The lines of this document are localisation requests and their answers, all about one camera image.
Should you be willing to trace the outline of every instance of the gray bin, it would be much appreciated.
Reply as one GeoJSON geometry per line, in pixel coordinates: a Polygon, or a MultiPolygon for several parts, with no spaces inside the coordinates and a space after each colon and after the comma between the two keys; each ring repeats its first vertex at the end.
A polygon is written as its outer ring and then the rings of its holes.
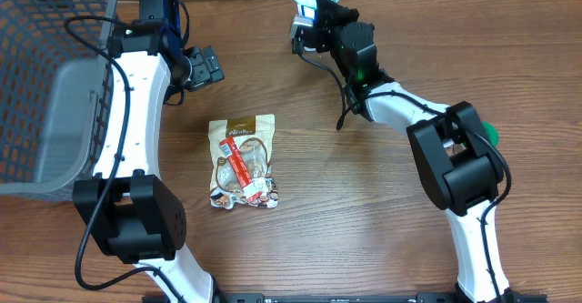
{"type": "MultiPolygon", "coordinates": [[[[0,0],[0,195],[70,200],[91,177],[109,118],[106,60],[63,28],[115,17],[117,0],[0,0]]],[[[105,48],[111,25],[71,28],[105,48]]]]}

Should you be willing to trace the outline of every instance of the brown tabletop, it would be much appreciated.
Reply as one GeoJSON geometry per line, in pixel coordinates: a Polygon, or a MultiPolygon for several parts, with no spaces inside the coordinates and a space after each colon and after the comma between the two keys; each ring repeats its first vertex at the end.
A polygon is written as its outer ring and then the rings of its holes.
{"type": "MultiPolygon", "coordinates": [[[[472,103],[497,128],[515,184],[497,211],[513,289],[582,301],[582,0],[342,0],[376,25],[378,61],[407,90],[472,103]]],[[[445,215],[420,186],[408,140],[347,117],[334,79],[290,53],[291,0],[188,4],[190,45],[226,80],[162,116],[159,164],[182,200],[187,244],[226,291],[395,295],[450,291],[445,215]],[[210,207],[208,122],[275,114],[274,210],[210,207]]],[[[119,4],[126,21],[137,4],[119,4]]],[[[312,57],[332,65],[328,54],[312,57]]],[[[73,274],[85,228],[71,203],[0,198],[0,300],[137,302],[146,275],[103,292],[73,274]]],[[[91,241],[85,279],[127,271],[91,241]]]]}

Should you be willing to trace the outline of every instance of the green object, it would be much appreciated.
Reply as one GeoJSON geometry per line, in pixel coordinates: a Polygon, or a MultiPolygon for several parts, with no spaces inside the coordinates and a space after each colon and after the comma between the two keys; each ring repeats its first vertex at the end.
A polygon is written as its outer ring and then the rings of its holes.
{"type": "Polygon", "coordinates": [[[494,126],[490,123],[483,121],[483,128],[485,132],[487,132],[487,136],[489,137],[489,141],[493,146],[497,146],[499,144],[499,134],[494,126]]]}

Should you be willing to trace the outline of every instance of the red and white label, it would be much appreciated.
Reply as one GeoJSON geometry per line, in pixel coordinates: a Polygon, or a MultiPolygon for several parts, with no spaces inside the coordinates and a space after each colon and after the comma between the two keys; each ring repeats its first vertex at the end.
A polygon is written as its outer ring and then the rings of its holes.
{"type": "Polygon", "coordinates": [[[253,179],[248,174],[245,161],[240,155],[240,151],[238,150],[238,146],[236,146],[235,140],[232,137],[229,137],[221,141],[220,149],[222,150],[225,157],[228,158],[228,162],[230,162],[230,165],[235,171],[236,178],[238,179],[240,186],[243,188],[243,193],[245,193],[246,200],[252,204],[261,196],[261,191],[257,186],[255,186],[253,179]]]}

